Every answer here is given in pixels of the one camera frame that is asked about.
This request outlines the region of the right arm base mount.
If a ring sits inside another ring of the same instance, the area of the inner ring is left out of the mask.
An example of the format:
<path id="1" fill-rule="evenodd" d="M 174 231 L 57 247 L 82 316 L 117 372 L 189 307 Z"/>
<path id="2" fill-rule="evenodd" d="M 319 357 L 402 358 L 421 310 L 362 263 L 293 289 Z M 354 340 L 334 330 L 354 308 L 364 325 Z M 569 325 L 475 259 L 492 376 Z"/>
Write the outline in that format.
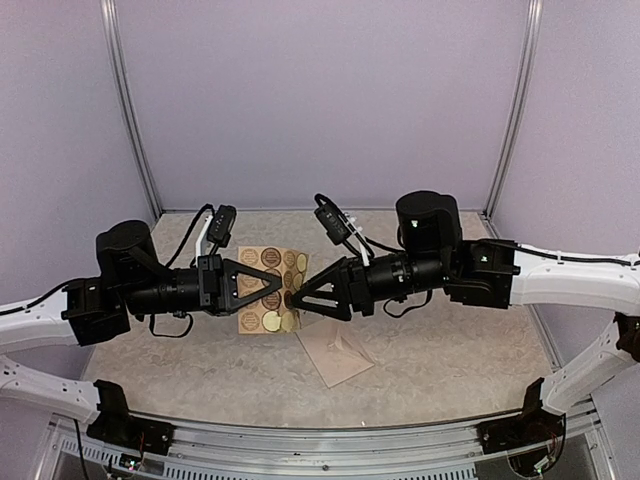
<path id="1" fill-rule="evenodd" d="M 564 433 L 566 415 L 556 415 L 543 409 L 542 384 L 543 378 L 539 378 L 527 387 L 523 406 L 518 414 L 477 425 L 484 454 L 533 445 Z"/>

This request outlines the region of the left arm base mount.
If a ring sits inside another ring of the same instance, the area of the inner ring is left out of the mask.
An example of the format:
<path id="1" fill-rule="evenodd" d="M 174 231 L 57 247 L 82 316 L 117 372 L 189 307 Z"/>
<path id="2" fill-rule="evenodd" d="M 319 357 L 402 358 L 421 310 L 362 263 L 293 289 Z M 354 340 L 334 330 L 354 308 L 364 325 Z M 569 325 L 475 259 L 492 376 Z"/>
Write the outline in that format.
<path id="1" fill-rule="evenodd" d="M 116 383 L 96 380 L 99 401 L 98 416 L 86 430 L 89 438 L 105 443 L 167 456 L 176 427 L 168 422 L 133 415 L 122 387 Z"/>

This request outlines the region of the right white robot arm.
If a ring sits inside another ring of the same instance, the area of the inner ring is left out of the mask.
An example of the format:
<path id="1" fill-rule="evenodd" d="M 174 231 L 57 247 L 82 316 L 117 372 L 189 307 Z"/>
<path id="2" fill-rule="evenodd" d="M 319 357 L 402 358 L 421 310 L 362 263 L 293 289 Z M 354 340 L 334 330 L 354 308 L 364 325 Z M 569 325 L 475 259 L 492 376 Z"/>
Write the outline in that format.
<path id="1" fill-rule="evenodd" d="M 588 256 L 498 239 L 466 240 L 456 199 L 415 191 L 395 205 L 398 248 L 343 257 L 292 295 L 294 307 L 336 320 L 370 316 L 379 301 L 444 291 L 466 306 L 534 304 L 604 309 L 614 318 L 566 366 L 531 384 L 511 433 L 535 442 L 551 424 L 617 374 L 639 362 L 639 257 Z"/>

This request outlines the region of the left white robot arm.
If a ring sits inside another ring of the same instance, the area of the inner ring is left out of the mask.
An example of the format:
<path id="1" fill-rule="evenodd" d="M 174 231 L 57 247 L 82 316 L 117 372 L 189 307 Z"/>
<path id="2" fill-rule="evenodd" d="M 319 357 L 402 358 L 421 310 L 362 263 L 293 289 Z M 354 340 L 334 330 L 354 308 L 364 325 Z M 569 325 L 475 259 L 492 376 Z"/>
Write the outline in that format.
<path id="1" fill-rule="evenodd" d="M 279 276 L 218 254 L 192 268 L 160 263 L 149 226 L 121 222 L 96 239 L 97 277 L 68 280 L 39 298 L 1 309 L 1 352 L 46 345 L 90 346 L 130 331 L 130 320 L 154 323 L 168 314 L 191 321 L 196 312 L 229 316 L 275 293 Z M 140 434 L 122 388 L 76 382 L 41 371 L 9 367 L 1 393 L 102 430 L 121 445 Z"/>

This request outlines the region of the wax seal sticker sheet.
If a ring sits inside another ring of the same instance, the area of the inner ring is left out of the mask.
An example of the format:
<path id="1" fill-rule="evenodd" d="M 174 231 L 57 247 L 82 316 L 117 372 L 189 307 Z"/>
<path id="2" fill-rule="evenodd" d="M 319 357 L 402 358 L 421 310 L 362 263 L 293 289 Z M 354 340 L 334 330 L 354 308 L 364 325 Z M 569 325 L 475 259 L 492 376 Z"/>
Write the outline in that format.
<path id="1" fill-rule="evenodd" d="M 241 246 L 238 248 L 238 261 L 270 277 L 276 277 L 281 283 L 274 290 L 275 283 L 269 278 L 261 279 L 247 274 L 238 276 L 241 299 L 246 299 L 253 293 L 263 294 L 263 297 L 239 310 L 238 333 L 271 335 L 299 330 L 300 313 L 292 306 L 291 300 L 306 278 L 309 255 L 290 248 Z"/>

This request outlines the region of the pink envelope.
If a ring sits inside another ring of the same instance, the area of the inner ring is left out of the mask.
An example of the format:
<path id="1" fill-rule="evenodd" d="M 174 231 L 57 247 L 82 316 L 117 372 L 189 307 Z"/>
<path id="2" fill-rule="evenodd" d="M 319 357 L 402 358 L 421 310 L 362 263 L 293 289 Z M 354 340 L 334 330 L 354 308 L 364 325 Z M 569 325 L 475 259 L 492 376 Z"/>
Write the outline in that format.
<path id="1" fill-rule="evenodd" d="M 346 322 L 319 320 L 299 330 L 297 337 L 329 389 L 375 366 Z"/>

